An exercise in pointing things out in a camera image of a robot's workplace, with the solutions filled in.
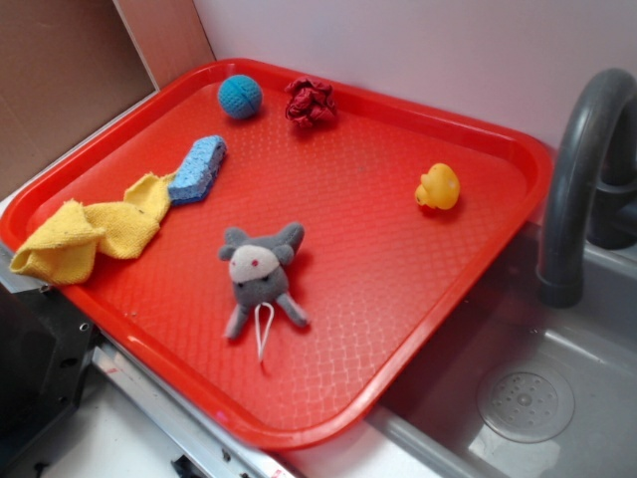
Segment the knitted ball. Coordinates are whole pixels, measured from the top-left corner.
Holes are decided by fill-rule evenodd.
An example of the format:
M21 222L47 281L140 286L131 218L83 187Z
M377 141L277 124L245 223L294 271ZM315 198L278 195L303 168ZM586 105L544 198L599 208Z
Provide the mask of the knitted ball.
M235 120L244 120L259 110L263 92L252 78L235 75L221 84L217 98L228 116Z

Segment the yellow rubber duck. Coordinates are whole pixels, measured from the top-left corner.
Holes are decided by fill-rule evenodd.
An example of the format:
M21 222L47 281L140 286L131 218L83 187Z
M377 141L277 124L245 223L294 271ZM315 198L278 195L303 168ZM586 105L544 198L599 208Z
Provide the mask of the yellow rubber duck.
M427 174L420 176L416 188L416 202L432 209L451 209L460 196L460 181L451 167L442 162L431 166Z

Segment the cardboard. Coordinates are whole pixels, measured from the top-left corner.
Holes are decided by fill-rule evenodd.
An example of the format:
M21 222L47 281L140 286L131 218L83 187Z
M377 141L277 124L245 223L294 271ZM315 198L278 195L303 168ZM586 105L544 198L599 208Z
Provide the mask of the cardboard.
M154 91L112 0L0 2L0 198Z

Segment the red crumpled cloth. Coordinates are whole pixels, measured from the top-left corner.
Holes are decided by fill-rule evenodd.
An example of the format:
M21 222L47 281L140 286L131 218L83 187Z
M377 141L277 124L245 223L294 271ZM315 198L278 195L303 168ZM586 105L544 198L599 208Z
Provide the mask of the red crumpled cloth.
M331 85L310 77L301 77L286 86L292 99L286 108L286 118L300 127L312 127L320 120L336 119L336 102Z

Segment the sink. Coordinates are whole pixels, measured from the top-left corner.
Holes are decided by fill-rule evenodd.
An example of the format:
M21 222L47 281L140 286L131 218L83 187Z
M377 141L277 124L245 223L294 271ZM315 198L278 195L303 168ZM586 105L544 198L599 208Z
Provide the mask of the sink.
M637 262L587 245L582 301L551 309L538 235L518 234L370 421L443 476L634 476Z

